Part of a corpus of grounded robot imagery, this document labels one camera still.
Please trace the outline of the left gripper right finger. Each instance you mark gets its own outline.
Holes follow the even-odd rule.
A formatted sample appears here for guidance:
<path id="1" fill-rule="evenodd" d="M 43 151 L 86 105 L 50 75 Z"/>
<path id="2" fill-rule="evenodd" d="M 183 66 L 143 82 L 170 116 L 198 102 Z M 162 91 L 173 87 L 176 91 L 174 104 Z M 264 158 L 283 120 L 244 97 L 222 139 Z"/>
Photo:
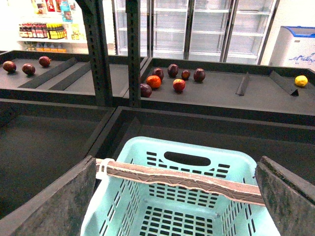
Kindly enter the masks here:
<path id="1" fill-rule="evenodd" d="M 264 203 L 280 235 L 315 234 L 315 186 L 263 156 L 255 178 Z"/>

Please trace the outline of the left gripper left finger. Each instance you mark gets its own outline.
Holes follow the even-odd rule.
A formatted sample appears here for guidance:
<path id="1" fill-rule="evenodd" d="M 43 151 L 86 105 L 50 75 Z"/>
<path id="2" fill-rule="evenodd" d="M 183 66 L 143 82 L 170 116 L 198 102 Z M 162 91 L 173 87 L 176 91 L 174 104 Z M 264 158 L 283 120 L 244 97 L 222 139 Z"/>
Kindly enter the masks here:
<path id="1" fill-rule="evenodd" d="M 2 236 L 78 236 L 93 196 L 96 159 L 87 156 L 0 221 Z"/>

